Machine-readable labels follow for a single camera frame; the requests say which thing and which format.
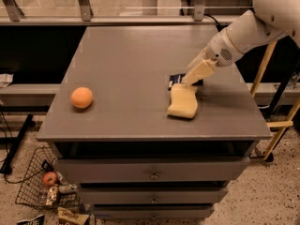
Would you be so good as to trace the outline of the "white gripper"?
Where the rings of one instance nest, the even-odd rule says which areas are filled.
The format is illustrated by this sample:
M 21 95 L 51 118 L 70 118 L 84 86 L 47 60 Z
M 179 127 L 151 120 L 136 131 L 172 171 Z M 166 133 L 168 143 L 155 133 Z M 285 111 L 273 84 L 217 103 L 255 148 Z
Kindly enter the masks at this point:
M 233 45 L 227 29 L 222 29 L 213 36 L 206 48 L 187 65 L 187 73 L 182 83 L 192 85 L 199 80 L 213 75 L 218 67 L 226 67 L 238 61 L 243 54 Z

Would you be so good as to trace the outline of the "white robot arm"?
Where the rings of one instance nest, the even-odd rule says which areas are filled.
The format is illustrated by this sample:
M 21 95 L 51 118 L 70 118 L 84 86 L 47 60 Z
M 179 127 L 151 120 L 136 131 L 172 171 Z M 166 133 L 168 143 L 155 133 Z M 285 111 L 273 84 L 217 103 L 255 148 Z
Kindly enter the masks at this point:
M 252 8 L 214 35 L 188 64 L 182 83 L 192 85 L 252 49 L 290 37 L 300 46 L 300 0 L 252 0 Z

